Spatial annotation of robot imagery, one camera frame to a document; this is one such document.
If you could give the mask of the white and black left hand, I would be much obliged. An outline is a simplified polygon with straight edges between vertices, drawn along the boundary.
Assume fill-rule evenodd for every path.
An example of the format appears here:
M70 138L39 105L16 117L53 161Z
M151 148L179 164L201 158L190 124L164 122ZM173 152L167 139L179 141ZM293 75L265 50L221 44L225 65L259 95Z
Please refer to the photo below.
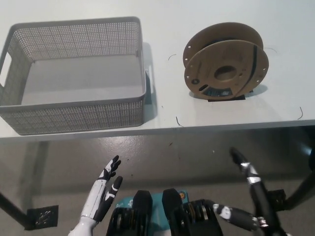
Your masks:
M88 217L95 222L101 222L103 220L123 181L123 177L118 176L107 189L107 184L110 179L115 176L116 170L120 164L121 160L119 159L119 156L116 155L103 168L98 179L93 183L81 212L81 216Z

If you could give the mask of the black right hand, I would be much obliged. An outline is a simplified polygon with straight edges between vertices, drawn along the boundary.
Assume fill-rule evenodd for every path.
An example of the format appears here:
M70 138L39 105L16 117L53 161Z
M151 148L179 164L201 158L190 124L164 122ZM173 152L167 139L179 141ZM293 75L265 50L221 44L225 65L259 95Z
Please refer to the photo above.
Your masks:
M212 204L214 213L224 221L246 231L261 230L265 236L288 236L289 233L282 228L278 215L268 198L267 189L254 165L234 147L230 148L229 153L233 162L245 175L255 214L218 203Z

